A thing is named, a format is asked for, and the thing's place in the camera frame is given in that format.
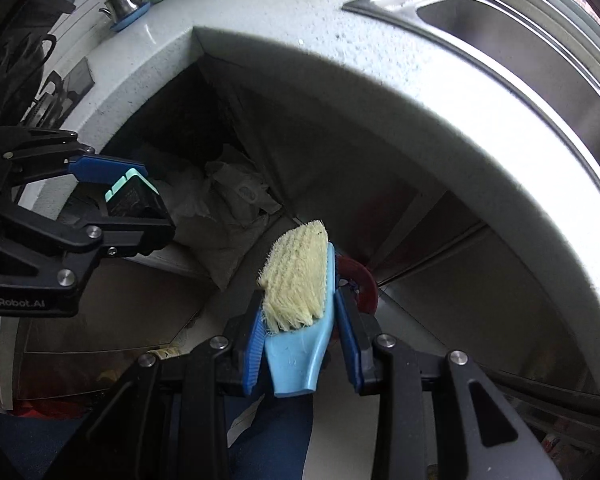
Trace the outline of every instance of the scrub brush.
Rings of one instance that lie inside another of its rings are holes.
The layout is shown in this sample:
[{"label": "scrub brush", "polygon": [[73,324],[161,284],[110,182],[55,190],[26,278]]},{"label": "scrub brush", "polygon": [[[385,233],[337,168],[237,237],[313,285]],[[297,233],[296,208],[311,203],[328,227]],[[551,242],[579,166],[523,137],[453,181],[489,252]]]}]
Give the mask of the scrub brush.
[{"label": "scrub brush", "polygon": [[271,248],[264,289],[265,354],[277,397],[315,391],[333,329],[335,257],[320,221],[292,229]]},{"label": "scrub brush", "polygon": [[328,244],[319,220],[286,232],[273,244],[258,279],[272,334],[311,326],[324,315]]}]

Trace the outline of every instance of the metal teapot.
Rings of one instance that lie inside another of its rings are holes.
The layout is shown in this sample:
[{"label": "metal teapot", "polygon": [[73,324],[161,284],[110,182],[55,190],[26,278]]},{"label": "metal teapot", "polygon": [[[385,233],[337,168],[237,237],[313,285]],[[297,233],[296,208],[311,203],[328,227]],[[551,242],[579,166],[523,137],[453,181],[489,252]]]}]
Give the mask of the metal teapot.
[{"label": "metal teapot", "polygon": [[142,0],[107,0],[104,4],[107,8],[98,10],[106,14],[114,23],[118,23],[142,7]]}]

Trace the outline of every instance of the blue coaster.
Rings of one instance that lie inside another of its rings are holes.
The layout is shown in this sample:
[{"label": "blue coaster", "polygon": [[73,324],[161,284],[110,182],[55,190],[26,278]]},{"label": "blue coaster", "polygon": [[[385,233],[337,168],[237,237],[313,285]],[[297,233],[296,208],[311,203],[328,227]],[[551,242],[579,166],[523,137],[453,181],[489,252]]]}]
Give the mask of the blue coaster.
[{"label": "blue coaster", "polygon": [[122,30],[123,28],[127,28],[135,20],[137,20],[140,16],[145,14],[149,10],[149,7],[151,7],[151,2],[147,2],[147,3],[143,4],[142,7],[140,7],[137,10],[134,10],[134,12],[132,12],[126,18],[123,18],[119,22],[111,25],[111,30],[113,30],[114,32],[120,32],[120,30]]}]

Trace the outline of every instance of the mint green pad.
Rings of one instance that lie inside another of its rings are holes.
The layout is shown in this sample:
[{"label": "mint green pad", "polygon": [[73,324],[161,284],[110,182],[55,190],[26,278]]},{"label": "mint green pad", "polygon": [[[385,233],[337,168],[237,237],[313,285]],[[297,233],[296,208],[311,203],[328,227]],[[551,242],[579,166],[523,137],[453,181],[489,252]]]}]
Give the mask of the mint green pad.
[{"label": "mint green pad", "polygon": [[128,170],[128,171],[127,171],[127,172],[126,172],[126,173],[125,173],[123,176],[121,176],[121,177],[118,179],[118,181],[117,181],[117,182],[116,182],[116,183],[115,183],[113,186],[111,186],[111,189],[109,189],[109,190],[108,190],[108,191],[105,193],[105,195],[104,195],[104,200],[105,200],[105,202],[108,202],[109,200],[111,200],[111,199],[112,199],[112,197],[113,197],[113,196],[114,196],[114,195],[115,195],[117,192],[119,192],[119,191],[120,191],[120,188],[121,188],[122,186],[124,186],[124,185],[125,185],[126,181],[127,181],[127,180],[130,180],[130,179],[131,179],[131,177],[133,177],[133,176],[138,176],[139,178],[141,178],[141,179],[142,179],[142,181],[143,181],[145,184],[147,184],[147,186],[149,186],[149,187],[150,187],[150,188],[151,188],[151,189],[154,191],[154,193],[155,193],[156,195],[160,195],[160,193],[158,193],[158,190],[157,190],[157,189],[155,189],[155,186],[154,186],[154,185],[153,185],[151,182],[149,182],[147,179],[145,179],[145,177],[144,177],[144,176],[142,176],[142,175],[141,175],[141,174],[138,172],[138,170],[136,170],[136,168],[131,168],[131,169],[130,169],[130,170]]}]

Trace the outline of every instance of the red object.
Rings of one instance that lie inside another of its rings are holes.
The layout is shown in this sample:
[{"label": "red object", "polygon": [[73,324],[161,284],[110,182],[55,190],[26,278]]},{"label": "red object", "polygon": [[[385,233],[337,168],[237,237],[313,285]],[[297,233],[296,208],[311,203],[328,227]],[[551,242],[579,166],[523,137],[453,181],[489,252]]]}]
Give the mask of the red object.
[{"label": "red object", "polygon": [[336,257],[336,272],[341,279],[355,282],[360,293],[356,295],[358,311],[366,314],[375,314],[378,308],[378,284],[374,277],[363,264],[341,256]]},{"label": "red object", "polygon": [[14,400],[11,415],[46,420],[81,418],[87,410],[87,399],[79,400],[82,402],[59,399]]}]

